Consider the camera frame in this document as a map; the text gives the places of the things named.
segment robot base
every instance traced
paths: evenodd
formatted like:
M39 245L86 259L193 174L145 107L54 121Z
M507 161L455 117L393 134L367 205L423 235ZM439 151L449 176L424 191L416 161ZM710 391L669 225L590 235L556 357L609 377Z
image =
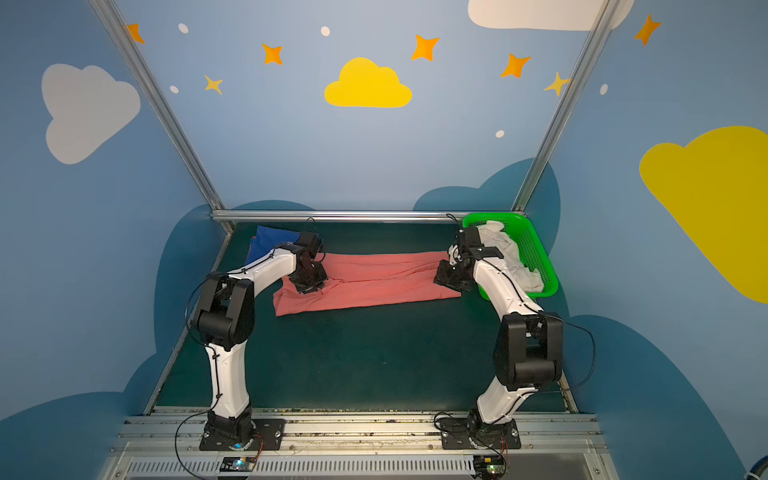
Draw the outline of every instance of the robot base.
M502 438L507 442L507 449L517 450L521 447L518 425L515 420L500 425L478 424L473 421L472 414L468 419L445 417L438 420L441 430L443 450L492 449L502 450Z
M205 423L203 438L200 440L200 450L204 452L280 450L285 420L251 419L250 416L250 407L236 419L225 419L213 412L208 412L208 421Z

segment black mounting plate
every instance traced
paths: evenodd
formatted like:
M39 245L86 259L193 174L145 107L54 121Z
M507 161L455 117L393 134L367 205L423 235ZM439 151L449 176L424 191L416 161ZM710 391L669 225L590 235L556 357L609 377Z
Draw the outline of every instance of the black mounting plate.
M252 452L261 449L261 439L257 433L264 439L263 450L280 450L280 444L283 443L283 433L286 421L284 419L252 419L253 421L253 441L246 449L236 450L229 447L231 439L222 435L208 435L200 440L200 450L219 451L219 452Z
M467 419L444 417L438 420L443 430L466 430ZM477 435L477 439L470 439L467 433L441 432L443 450L469 450L469 449L493 449L502 450L502 437L507 442L507 449L517 450L521 447L518 424L513 419L509 423L493 425L489 431Z

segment blue cloth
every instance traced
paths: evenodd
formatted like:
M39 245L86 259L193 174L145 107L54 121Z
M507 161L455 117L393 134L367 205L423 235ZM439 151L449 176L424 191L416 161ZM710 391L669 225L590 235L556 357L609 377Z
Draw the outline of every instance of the blue cloth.
M256 236L250 239L250 250L248 250L248 258L245 260L245 264L255 262L259 258L267 255L275 245L280 245L286 242L295 242L299 239L298 232L292 232L290 230L281 230L279 228L262 227L259 225L256 228Z

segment white cloth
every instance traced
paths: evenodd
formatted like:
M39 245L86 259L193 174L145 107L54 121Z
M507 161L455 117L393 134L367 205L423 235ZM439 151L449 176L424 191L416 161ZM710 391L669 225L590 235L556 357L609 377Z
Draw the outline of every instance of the white cloth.
M478 225L480 241L486 247L497 247L504 254L504 261L507 263L509 273L512 274L512 278L515 279L524 292L544 291L544 282L541 281L541 274L538 270L531 272L523 265L523 262L520 261L518 245L502 230L504 230L502 222L488 220L485 225Z

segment yellow cloud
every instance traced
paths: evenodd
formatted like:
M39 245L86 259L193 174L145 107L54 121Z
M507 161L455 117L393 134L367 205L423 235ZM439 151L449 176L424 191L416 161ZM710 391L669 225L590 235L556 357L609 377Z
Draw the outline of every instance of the yellow cloud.
M723 127L686 147L658 144L640 175L726 280L768 303L768 134Z
M339 81L326 87L326 101L337 107L403 107L411 96L411 89L400 83L394 70L368 58L348 61Z

